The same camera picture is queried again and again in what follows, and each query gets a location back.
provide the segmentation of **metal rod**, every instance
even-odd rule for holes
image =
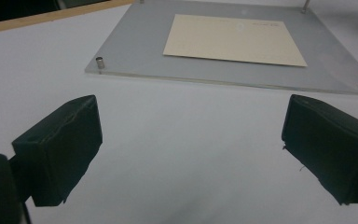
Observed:
[[[307,12],[307,8],[308,8],[309,4],[310,4],[310,0],[305,1],[303,9],[301,10],[301,13],[305,14]]]

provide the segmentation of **transparent acrylic sheet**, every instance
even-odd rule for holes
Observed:
[[[145,0],[135,2],[86,67],[104,75],[358,94],[358,62],[317,16],[300,7]],[[175,14],[283,21],[307,67],[164,56]],[[102,57],[99,69],[96,58]]]

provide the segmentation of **white table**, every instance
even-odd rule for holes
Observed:
[[[358,2],[310,8],[358,60]],[[0,32],[0,153],[71,99],[95,94],[100,108],[99,153],[65,204],[27,202],[34,223],[358,224],[358,204],[338,205],[281,140],[291,94],[356,118],[358,96],[86,74],[127,9]]]

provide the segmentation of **beige paper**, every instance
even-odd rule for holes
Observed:
[[[163,54],[307,66],[282,21],[175,15]]]

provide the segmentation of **wooden edge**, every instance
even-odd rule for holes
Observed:
[[[58,10],[39,15],[18,18],[9,21],[0,21],[0,31],[19,28],[28,25],[34,25],[45,21],[55,21],[63,18],[82,15],[110,7],[121,7],[132,4],[133,0],[110,0],[107,2],[95,3],[83,7],[73,7],[64,10]]]

